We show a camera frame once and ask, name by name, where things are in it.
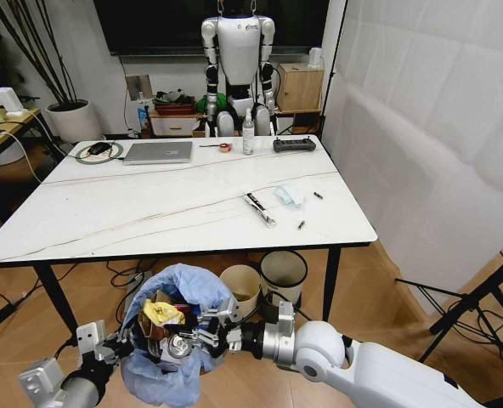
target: remote control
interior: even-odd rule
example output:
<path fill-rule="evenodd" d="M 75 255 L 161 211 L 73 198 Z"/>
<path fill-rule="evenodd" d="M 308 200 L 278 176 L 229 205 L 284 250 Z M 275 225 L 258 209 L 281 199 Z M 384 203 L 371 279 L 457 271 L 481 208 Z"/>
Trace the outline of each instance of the remote control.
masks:
<path fill-rule="evenodd" d="M 280 153 L 281 151 L 289 150 L 308 150 L 312 151 L 316 148 L 316 144 L 310 139 L 300 139 L 300 140 L 282 140 L 276 139 L 272 143 L 274 151 Z"/>

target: silver laptop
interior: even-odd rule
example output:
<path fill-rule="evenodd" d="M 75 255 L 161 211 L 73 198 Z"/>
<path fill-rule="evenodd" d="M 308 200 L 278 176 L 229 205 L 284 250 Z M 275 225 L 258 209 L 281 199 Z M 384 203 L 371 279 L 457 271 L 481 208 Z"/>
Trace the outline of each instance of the silver laptop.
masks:
<path fill-rule="evenodd" d="M 123 164 L 189 163 L 193 142 L 135 143 Z"/>

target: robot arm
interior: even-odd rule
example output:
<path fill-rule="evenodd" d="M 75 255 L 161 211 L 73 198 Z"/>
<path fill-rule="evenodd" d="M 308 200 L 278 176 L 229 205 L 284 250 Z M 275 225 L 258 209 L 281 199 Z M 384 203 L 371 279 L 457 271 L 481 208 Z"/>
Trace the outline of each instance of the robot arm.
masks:
<path fill-rule="evenodd" d="M 226 350 L 248 351 L 258 360 L 272 360 L 280 368 L 300 372 L 311 382 L 330 385 L 359 408 L 482 407 L 443 373 L 379 344 L 345 337 L 327 322 L 309 321 L 295 333 L 290 302 L 280 302 L 276 324 L 240 323 L 240 319 L 234 299 L 227 299 L 219 309 L 199 316 L 192 331 L 165 326 L 172 333 L 171 355 L 180 358 L 176 357 L 179 350 L 192 347 L 214 358 Z M 42 360 L 20 374 L 35 407 L 92 408 L 100 402 L 119 359 L 133 351 L 126 340 L 127 329 L 104 339 L 101 327 L 104 324 L 95 322 L 78 328 L 82 364 L 66 379 L 55 359 Z"/>
<path fill-rule="evenodd" d="M 263 88 L 264 104 L 268 108 L 270 114 L 270 121 L 276 126 L 274 117 L 274 109 L 276 108 L 276 101 L 274 100 L 274 90 L 272 88 L 272 74 L 274 72 L 273 66 L 268 62 L 268 58 L 272 53 L 272 43 L 274 40 L 275 27 L 274 22 L 269 17 L 259 17 L 261 23 L 261 62 L 260 62 L 260 76 L 261 85 Z"/>
<path fill-rule="evenodd" d="M 210 137 L 215 136 L 216 102 L 218 100 L 218 55 L 214 38 L 218 31 L 218 18 L 204 20 L 201 27 L 202 45 L 208 60 L 206 73 L 206 115 Z"/>

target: mouse pad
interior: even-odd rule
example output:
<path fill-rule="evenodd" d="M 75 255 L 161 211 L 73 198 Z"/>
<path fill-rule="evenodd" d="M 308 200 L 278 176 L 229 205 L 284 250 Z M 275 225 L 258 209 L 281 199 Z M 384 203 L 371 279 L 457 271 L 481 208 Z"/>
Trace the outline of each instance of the mouse pad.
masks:
<path fill-rule="evenodd" d="M 92 145 L 94 144 L 90 144 L 78 151 L 76 155 L 76 160 L 78 162 L 81 164 L 101 164 L 114 160 L 123 153 L 123 146 L 119 143 L 113 142 L 110 143 L 111 147 L 107 151 L 104 151 L 99 155 L 90 155 L 88 150 Z"/>

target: television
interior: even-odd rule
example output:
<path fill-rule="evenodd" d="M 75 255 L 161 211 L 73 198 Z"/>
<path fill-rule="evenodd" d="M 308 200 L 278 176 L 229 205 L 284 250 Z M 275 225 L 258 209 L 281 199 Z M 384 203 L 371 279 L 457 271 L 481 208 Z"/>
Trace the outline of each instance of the television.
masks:
<path fill-rule="evenodd" d="M 204 55 L 201 23 L 218 16 L 216 0 L 94 0 L 112 55 Z M 257 0 L 257 15 L 274 20 L 273 54 L 320 47 L 329 0 Z"/>

